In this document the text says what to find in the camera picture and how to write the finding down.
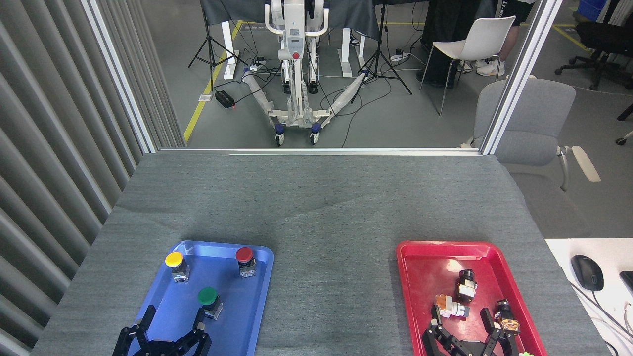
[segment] red tray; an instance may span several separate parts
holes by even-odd
[[[455,281],[463,269],[472,269],[478,284],[475,299],[468,304],[470,317],[443,318],[445,328],[460,340],[485,341],[487,333],[479,316],[480,310],[487,307],[494,315],[495,303],[507,299],[521,327],[517,337],[519,352],[547,355],[510,268],[494,245],[484,242],[403,241],[396,248],[396,255],[414,355],[426,355],[420,335],[429,326],[435,296],[454,296]],[[501,345],[497,344],[494,353],[503,355]]]

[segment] green button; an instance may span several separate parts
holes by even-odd
[[[198,301],[203,305],[210,305],[218,298],[218,291],[214,288],[207,287],[198,293]]]

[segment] tripod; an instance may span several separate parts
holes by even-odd
[[[376,48],[376,52],[369,57],[369,60],[358,70],[358,73],[362,72],[363,69],[367,69],[367,78],[365,80],[374,79],[374,78],[385,78],[385,79],[398,79],[400,83],[404,86],[404,88],[409,92],[409,95],[413,95],[409,87],[406,86],[402,78],[398,75],[394,67],[391,65],[391,62],[385,57],[384,54],[380,51],[380,47],[382,45],[382,29],[385,25],[385,9],[387,8],[387,0],[382,0],[382,9],[380,10],[380,32],[378,35],[378,47]],[[389,65],[389,69],[396,75],[395,77],[390,77],[388,75],[383,75],[378,72],[378,62],[380,59],[383,59],[387,65]]]
[[[209,65],[209,70],[210,70],[210,75],[211,75],[211,92],[213,92],[213,70],[215,69],[215,67],[217,67],[218,65],[221,65],[222,63],[228,61],[231,58],[235,58],[238,61],[242,62],[245,66],[249,66],[248,63],[246,63],[244,60],[242,60],[242,58],[239,58],[237,54],[229,51],[223,44],[219,43],[218,41],[216,41],[213,36],[211,36],[211,32],[209,31],[209,21],[206,18],[206,13],[204,12],[204,8],[202,9],[202,15],[204,17],[204,29],[206,30],[206,38],[204,39],[204,42],[202,42],[202,45],[200,46],[200,48],[198,49],[198,52],[196,52],[196,55],[193,57],[193,59],[191,60],[191,62],[189,62],[189,65],[187,66],[187,68],[190,68],[192,64],[194,64],[195,60],[201,60],[205,63],[207,63]],[[215,60],[215,53],[213,52],[213,43],[217,44],[218,46],[222,47],[222,49],[224,49],[227,52],[227,57],[224,58],[221,61],[216,61]],[[205,44],[209,44],[209,60],[206,60],[204,58],[200,58],[198,55],[200,54],[200,51],[202,51],[202,48],[204,48]]]

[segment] black mouse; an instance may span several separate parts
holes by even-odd
[[[601,291],[605,286],[602,270],[596,261],[583,255],[572,257],[572,268],[578,283],[590,291]]]

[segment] blue box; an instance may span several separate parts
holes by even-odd
[[[588,20],[596,21],[604,8],[606,0],[580,0],[578,13]]]

